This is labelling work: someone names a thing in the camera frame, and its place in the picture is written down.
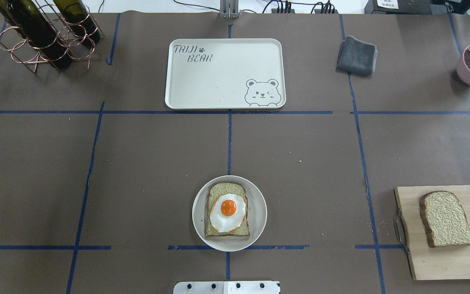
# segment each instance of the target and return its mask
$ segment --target dark green bottle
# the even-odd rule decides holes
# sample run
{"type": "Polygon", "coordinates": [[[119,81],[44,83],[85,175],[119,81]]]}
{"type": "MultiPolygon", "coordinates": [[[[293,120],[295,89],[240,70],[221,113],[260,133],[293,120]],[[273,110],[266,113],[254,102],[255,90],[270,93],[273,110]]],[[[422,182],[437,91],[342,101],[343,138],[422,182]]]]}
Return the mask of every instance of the dark green bottle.
{"type": "MultiPolygon", "coordinates": [[[[7,22],[7,24],[9,24],[13,27],[16,27],[17,25],[15,24],[15,22],[13,22],[10,15],[8,15],[8,11],[7,11],[6,6],[7,6],[7,0],[0,0],[0,12],[3,15],[3,17],[5,18],[5,21],[7,22]]],[[[19,34],[19,36],[21,36],[23,39],[26,39],[23,32],[19,28],[16,28],[16,31],[19,34]]]]}
{"type": "MultiPolygon", "coordinates": [[[[79,24],[84,28],[83,30],[80,26],[71,26],[73,33],[77,37],[84,36],[84,31],[86,30],[86,34],[95,44],[99,42],[101,35],[99,35],[96,24],[86,13],[86,8],[81,0],[54,0],[54,3],[67,22],[79,24]]],[[[87,47],[92,46],[88,39],[85,39],[82,44],[87,47]]]]}
{"type": "Polygon", "coordinates": [[[51,60],[53,66],[63,69],[70,65],[71,58],[67,49],[58,43],[56,31],[32,0],[7,0],[7,11],[13,22],[28,37],[30,45],[42,48],[42,55],[51,60]]]}

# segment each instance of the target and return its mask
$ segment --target bread slice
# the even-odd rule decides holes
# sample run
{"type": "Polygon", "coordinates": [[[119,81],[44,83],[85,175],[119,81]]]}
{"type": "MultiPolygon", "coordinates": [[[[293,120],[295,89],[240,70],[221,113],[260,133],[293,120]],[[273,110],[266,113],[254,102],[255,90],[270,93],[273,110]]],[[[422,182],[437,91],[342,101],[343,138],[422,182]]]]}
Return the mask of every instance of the bread slice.
{"type": "Polygon", "coordinates": [[[470,245],[467,216],[455,194],[434,191],[423,195],[419,203],[429,247],[470,245]]]}
{"type": "Polygon", "coordinates": [[[207,237],[211,236],[250,236],[250,227],[248,225],[248,199],[246,198],[246,190],[243,186],[236,183],[216,183],[209,188],[208,199],[206,201],[206,213],[205,213],[205,226],[204,233],[207,237]],[[246,203],[246,215],[241,225],[230,232],[220,233],[211,226],[209,220],[209,212],[211,212],[211,207],[219,199],[220,196],[225,194],[235,194],[244,198],[244,203],[246,203]]]}

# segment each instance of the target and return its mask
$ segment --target white tray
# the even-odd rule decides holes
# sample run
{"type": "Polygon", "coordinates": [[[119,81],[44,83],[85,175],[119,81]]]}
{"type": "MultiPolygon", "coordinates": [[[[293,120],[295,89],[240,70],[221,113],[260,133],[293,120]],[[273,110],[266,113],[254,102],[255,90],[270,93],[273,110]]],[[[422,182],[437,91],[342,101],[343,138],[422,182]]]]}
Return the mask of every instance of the white tray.
{"type": "Polygon", "coordinates": [[[172,109],[280,108],[282,46],[275,39],[177,39],[164,101],[172,109]]]}

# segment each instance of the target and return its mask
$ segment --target gray cloth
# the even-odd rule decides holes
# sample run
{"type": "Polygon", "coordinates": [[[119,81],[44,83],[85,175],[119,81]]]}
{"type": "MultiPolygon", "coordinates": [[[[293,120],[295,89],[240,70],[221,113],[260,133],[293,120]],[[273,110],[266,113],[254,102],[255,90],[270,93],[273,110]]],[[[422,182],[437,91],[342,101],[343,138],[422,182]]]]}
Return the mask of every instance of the gray cloth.
{"type": "Polygon", "coordinates": [[[377,47],[347,36],[340,44],[336,67],[361,75],[372,75],[377,63],[377,47]]]}

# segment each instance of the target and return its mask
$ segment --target wooden cutting board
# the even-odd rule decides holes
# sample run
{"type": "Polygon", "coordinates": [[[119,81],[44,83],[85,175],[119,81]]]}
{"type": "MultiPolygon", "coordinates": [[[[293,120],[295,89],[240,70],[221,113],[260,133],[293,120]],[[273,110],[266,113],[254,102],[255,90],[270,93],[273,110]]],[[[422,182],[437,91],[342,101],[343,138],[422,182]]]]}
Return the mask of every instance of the wooden cutting board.
{"type": "Polygon", "coordinates": [[[420,218],[418,201],[426,193],[454,193],[465,210],[470,227],[470,186],[422,186],[395,189],[405,227],[412,278],[415,280],[470,279],[470,246],[430,248],[420,218]]]}

